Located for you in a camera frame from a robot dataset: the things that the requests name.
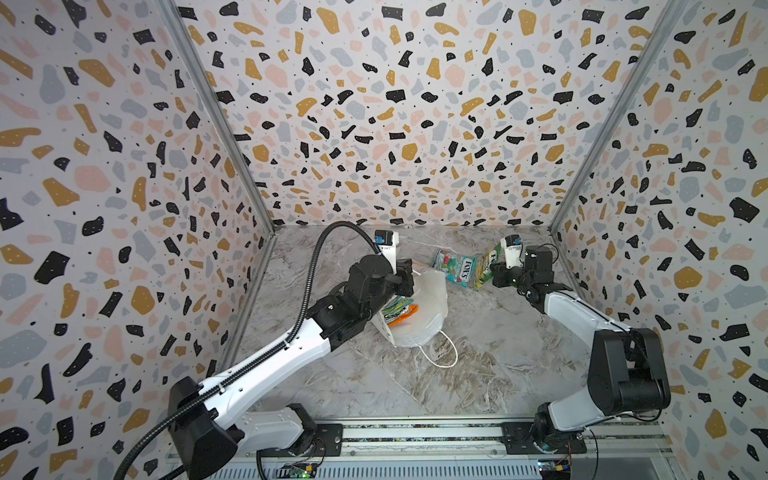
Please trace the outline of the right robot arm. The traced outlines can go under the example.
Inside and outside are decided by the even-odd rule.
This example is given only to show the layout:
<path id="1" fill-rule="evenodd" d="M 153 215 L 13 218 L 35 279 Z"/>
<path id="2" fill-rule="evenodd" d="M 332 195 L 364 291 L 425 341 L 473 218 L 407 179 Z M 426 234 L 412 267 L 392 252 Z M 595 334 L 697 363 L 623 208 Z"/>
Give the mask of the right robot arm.
<path id="1" fill-rule="evenodd" d="M 554 279 L 553 251 L 526 246 L 517 235 L 500 241 L 490 264 L 492 284 L 513 288 L 539 313 L 565 326 L 590 350 L 586 385 L 540 405 L 527 437 L 542 452 L 575 444 L 585 429 L 620 416 L 653 422 L 671 403 L 661 339 L 648 328 L 622 326 Z"/>

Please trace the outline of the white paper gift bag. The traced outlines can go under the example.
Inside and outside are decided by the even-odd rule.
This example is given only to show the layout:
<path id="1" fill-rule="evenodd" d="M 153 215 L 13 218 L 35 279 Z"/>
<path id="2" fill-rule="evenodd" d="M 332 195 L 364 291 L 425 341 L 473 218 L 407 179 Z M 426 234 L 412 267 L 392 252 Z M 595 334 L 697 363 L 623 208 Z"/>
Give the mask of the white paper gift bag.
<path id="1" fill-rule="evenodd" d="M 453 340 L 443 331 L 444 321 L 448 314 L 447 281 L 442 272 L 426 269 L 414 273 L 414 294 L 410 297 L 411 304 L 419 307 L 409 319 L 389 327 L 382 315 L 382 310 L 374 315 L 371 322 L 384 338 L 397 348 L 417 348 L 421 354 L 435 367 L 451 369 L 458 363 L 458 349 Z M 453 350 L 454 358 L 448 364 L 439 364 L 430 358 L 425 347 L 436 336 L 442 336 Z"/>

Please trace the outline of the yellow green Fox's candy bag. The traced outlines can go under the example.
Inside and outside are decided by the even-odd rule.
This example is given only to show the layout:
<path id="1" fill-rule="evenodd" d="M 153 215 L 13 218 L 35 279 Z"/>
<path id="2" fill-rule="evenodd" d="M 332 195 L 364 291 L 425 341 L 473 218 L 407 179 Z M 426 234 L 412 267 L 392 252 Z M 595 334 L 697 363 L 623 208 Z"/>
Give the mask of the yellow green Fox's candy bag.
<path id="1" fill-rule="evenodd" d="M 488 252 L 477 258 L 475 272 L 473 276 L 473 287 L 475 290 L 482 289 L 487 283 L 492 281 L 493 265 L 499 262 L 503 257 L 503 248 L 497 242 Z"/>

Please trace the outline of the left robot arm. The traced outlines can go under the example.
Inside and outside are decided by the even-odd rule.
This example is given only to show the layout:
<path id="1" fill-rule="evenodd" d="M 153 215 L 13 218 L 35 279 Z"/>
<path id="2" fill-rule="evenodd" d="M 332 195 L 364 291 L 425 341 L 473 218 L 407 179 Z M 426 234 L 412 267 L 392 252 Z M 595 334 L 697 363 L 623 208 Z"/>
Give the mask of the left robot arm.
<path id="1" fill-rule="evenodd" d="M 297 331 L 203 382 L 179 381 L 171 391 L 169 411 L 176 418 L 169 432 L 180 472 L 205 479 L 238 453 L 301 456 L 311 450 L 317 425 L 301 404 L 260 413 L 252 406 L 293 373 L 360 334 L 394 297 L 413 292 L 411 260 L 366 255 L 350 267 L 343 286 L 308 309 Z"/>

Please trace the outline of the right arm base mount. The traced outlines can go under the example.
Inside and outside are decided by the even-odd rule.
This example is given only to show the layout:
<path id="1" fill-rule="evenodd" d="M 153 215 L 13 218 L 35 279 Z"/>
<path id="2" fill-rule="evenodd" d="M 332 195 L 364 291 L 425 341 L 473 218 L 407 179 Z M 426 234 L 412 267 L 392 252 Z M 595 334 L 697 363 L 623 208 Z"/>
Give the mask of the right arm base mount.
<path id="1" fill-rule="evenodd" d="M 538 421 L 503 422 L 501 443 L 508 455 L 585 454 L 587 446 L 578 432 L 561 432 Z"/>

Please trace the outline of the red green Fox's candy bag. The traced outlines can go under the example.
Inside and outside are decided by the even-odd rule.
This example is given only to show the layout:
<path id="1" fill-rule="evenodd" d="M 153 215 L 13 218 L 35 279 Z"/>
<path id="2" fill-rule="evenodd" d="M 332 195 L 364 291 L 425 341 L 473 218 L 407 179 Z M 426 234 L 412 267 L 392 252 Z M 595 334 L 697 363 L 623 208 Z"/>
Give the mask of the red green Fox's candy bag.
<path id="1" fill-rule="evenodd" d="M 439 250 L 433 260 L 434 269 L 441 271 L 446 280 L 466 288 L 473 286 L 476 259 L 449 250 Z"/>

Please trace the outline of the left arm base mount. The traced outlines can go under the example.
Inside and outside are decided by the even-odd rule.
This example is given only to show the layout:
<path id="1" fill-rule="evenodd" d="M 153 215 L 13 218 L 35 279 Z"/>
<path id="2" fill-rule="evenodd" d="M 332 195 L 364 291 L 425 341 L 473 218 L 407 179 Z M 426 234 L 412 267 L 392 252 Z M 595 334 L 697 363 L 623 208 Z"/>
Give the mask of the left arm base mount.
<path id="1" fill-rule="evenodd" d="M 344 426 L 341 423 L 320 423 L 284 449 L 262 450 L 264 457 L 286 457 L 298 460 L 314 457 L 339 457 L 342 450 Z"/>

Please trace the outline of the green white snack packet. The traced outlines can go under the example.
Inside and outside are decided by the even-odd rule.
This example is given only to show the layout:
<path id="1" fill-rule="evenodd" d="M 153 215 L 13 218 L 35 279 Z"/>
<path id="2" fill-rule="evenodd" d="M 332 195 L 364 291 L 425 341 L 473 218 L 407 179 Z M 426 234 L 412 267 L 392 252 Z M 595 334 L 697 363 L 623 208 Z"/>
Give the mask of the green white snack packet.
<path id="1" fill-rule="evenodd" d="M 382 315 L 387 321 L 396 319 L 408 309 L 411 303 L 410 297 L 397 296 L 382 309 Z"/>

